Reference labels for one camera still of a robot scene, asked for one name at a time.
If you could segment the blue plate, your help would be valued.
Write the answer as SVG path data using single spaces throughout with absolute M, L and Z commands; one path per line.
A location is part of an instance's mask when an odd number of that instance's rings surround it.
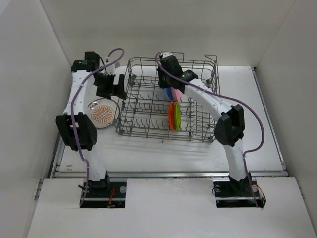
M 173 93 L 171 88 L 163 88 L 164 97 L 169 101 L 174 101 Z

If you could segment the pink plate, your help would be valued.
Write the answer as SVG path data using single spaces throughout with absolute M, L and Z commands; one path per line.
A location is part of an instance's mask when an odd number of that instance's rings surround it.
M 182 102 L 182 98 L 183 98 L 183 93 L 175 88 L 171 89 L 172 91 L 172 95 L 173 95 L 173 99 L 175 102 Z

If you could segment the white plate floral pattern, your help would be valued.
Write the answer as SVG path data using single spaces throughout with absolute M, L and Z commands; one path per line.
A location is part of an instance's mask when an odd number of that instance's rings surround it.
M 110 99 L 100 98 L 87 106 L 87 115 L 97 130 L 111 127 L 113 110 L 109 105 Z

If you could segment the grey wire dish rack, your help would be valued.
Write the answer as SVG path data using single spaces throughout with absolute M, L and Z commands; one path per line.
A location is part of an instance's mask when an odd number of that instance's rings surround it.
M 121 104 L 116 132 L 122 136 L 151 139 L 214 141 L 214 118 L 195 100 L 183 96 L 180 102 L 181 130 L 171 130 L 168 108 L 171 101 L 159 87 L 157 63 L 150 57 L 132 57 L 125 71 L 127 99 Z

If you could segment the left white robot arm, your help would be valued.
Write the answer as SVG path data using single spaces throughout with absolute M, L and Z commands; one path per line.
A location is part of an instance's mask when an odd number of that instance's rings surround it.
M 103 61 L 99 54 L 87 51 L 84 59 L 75 60 L 71 66 L 72 85 L 69 100 L 61 115 L 55 122 L 64 144 L 78 153 L 86 165 L 86 182 L 84 194 L 107 196 L 111 185 L 107 170 L 98 158 L 94 146 L 97 143 L 98 132 L 90 115 L 85 100 L 91 93 L 91 88 L 97 88 L 96 95 L 104 99 L 113 96 L 126 99 L 124 91 L 124 75 L 120 75 L 118 84 L 114 83 L 115 65 L 123 58 Z

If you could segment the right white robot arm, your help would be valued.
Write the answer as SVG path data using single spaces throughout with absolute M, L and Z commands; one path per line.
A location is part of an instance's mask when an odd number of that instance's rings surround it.
M 213 95 L 212 90 L 193 71 L 182 69 L 173 53 L 158 53 L 158 57 L 160 87 L 179 90 L 195 100 L 215 119 L 213 133 L 223 145 L 229 164 L 229 189 L 233 194 L 241 195 L 248 188 L 248 170 L 243 162 L 244 109 L 239 104 L 233 106 Z

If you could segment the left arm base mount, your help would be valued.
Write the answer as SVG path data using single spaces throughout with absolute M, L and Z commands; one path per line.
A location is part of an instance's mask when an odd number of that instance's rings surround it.
M 127 180 L 121 178 L 111 178 L 108 174 L 100 181 L 88 181 L 78 185 L 81 189 L 80 208 L 125 208 Z

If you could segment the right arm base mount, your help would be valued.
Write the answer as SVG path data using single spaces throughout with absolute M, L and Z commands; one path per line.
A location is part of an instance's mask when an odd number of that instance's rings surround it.
M 240 189 L 236 182 L 224 178 L 214 179 L 212 193 L 217 208 L 264 208 L 266 196 L 256 179 L 252 179 L 251 183 L 252 186 L 246 179 L 246 185 Z

